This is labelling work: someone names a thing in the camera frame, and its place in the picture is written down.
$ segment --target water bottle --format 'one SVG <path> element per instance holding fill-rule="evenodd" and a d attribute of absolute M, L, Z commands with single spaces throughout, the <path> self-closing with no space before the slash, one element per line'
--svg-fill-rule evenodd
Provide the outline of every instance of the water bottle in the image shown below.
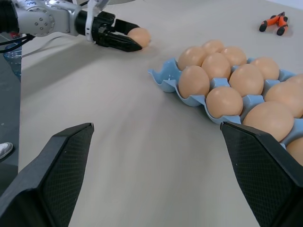
<path fill-rule="evenodd" d="M 14 47 L 16 44 L 11 44 L 5 47 L 9 49 Z M 21 59 L 22 59 L 22 47 L 13 51 L 3 54 L 4 59 L 10 64 L 13 73 L 17 76 L 18 80 L 21 81 Z"/>

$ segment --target cable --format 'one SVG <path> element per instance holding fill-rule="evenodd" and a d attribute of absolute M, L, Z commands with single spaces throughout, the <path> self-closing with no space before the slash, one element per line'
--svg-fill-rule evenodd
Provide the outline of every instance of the cable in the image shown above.
<path fill-rule="evenodd" d="M 0 53 L 7 53 L 7 52 L 10 52 L 10 51 L 14 51 L 14 50 L 18 49 L 19 47 L 23 46 L 24 44 L 26 44 L 27 42 L 33 40 L 33 38 L 35 38 L 35 36 L 30 35 L 30 34 L 27 34 L 25 37 L 22 37 L 22 38 L 19 38 L 19 39 L 14 39 L 14 40 L 12 40 L 13 42 L 11 42 L 11 41 L 4 42 L 4 43 L 7 43 L 7 44 L 11 44 L 11 43 L 16 42 L 16 40 L 19 40 L 19 41 L 20 41 L 20 39 L 21 39 L 21 40 L 24 40 L 24 39 L 25 39 L 24 41 L 20 42 L 19 44 L 15 45 L 15 46 L 13 46 L 13 47 L 11 47 L 11 48 L 9 48 L 9 49 L 2 50 L 2 51 L 0 50 Z"/>
<path fill-rule="evenodd" d="M 80 6 L 85 6 L 85 5 L 87 5 L 88 2 L 89 1 L 85 1 L 85 2 L 81 3 Z"/>

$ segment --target plastic egg tray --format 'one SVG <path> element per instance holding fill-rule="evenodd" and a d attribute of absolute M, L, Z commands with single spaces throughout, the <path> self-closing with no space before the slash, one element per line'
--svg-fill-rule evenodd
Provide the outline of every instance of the plastic egg tray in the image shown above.
<path fill-rule="evenodd" d="M 247 59 L 247 63 L 251 63 L 254 58 Z M 232 73 L 238 68 L 238 66 L 232 67 Z M 199 106 L 203 105 L 206 111 L 207 116 L 216 124 L 220 124 L 222 122 L 234 122 L 241 124 L 244 118 L 246 117 L 247 113 L 256 105 L 264 102 L 264 96 L 266 92 L 275 84 L 286 81 L 287 79 L 295 76 L 294 73 L 289 72 L 287 70 L 280 70 L 279 79 L 278 80 L 265 80 L 264 81 L 264 89 L 262 95 L 247 95 L 243 97 L 243 111 L 241 115 L 237 116 L 222 116 L 220 118 L 213 118 L 207 110 L 205 96 L 190 96 L 189 98 L 182 98 L 179 91 L 178 91 L 178 82 L 179 78 L 182 74 L 177 67 L 176 60 L 170 59 L 164 62 L 162 70 L 160 72 L 156 72 L 155 70 L 148 70 L 157 83 L 157 85 L 167 93 L 176 92 L 178 97 L 181 99 L 183 103 L 188 106 Z M 227 86 L 230 87 L 228 80 L 226 78 L 214 78 L 210 81 L 210 90 L 219 87 L 219 86 Z M 281 145 L 285 147 L 291 141 L 303 137 L 303 118 L 295 118 L 294 126 L 290 133 L 285 137 L 284 140 L 281 141 Z"/>

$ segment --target egg carton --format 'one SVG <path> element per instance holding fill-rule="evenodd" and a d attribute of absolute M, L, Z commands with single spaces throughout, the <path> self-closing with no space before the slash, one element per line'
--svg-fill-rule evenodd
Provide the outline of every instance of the egg carton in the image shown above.
<path fill-rule="evenodd" d="M 248 58 L 247 63 L 251 63 L 253 60 L 254 58 Z M 233 66 L 231 72 L 233 73 L 237 68 L 238 66 Z M 154 81 L 164 92 L 167 93 L 176 92 L 178 97 L 181 99 L 181 101 L 186 105 L 192 107 L 203 105 L 207 116 L 216 124 L 221 124 L 222 122 L 234 122 L 241 124 L 244 118 L 246 117 L 246 115 L 248 114 L 248 112 L 252 108 L 264 102 L 263 97 L 272 86 L 274 86 L 277 83 L 284 82 L 295 75 L 290 71 L 280 70 L 278 80 L 267 79 L 264 81 L 264 88 L 262 95 L 258 95 L 258 96 L 247 95 L 243 97 L 243 111 L 241 115 L 222 116 L 220 118 L 214 118 L 208 112 L 205 102 L 205 96 L 189 96 L 188 98 L 183 98 L 180 95 L 178 91 L 178 82 L 182 74 L 182 71 L 178 69 L 177 62 L 174 58 L 164 62 L 160 72 L 156 72 L 155 70 L 148 70 L 148 73 L 152 75 Z M 228 80 L 226 78 L 214 78 L 210 81 L 210 90 L 220 86 L 230 87 Z M 294 126 L 292 130 L 285 137 L 285 139 L 281 141 L 281 145 L 285 148 L 285 145 L 289 144 L 291 141 L 300 137 L 303 137 L 303 119 L 295 118 Z"/>

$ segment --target robotic arm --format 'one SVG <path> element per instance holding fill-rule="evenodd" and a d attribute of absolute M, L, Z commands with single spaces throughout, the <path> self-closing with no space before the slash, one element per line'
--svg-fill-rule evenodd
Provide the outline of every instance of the robotic arm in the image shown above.
<path fill-rule="evenodd" d="M 27 34 L 27 38 L 21 39 L 28 42 L 37 36 L 62 32 L 84 35 L 90 42 L 126 52 L 141 50 L 137 42 L 125 36 L 139 26 L 115 20 L 114 14 L 104 12 L 108 2 L 90 0 L 86 12 L 65 0 L 0 0 L 0 33 Z"/>

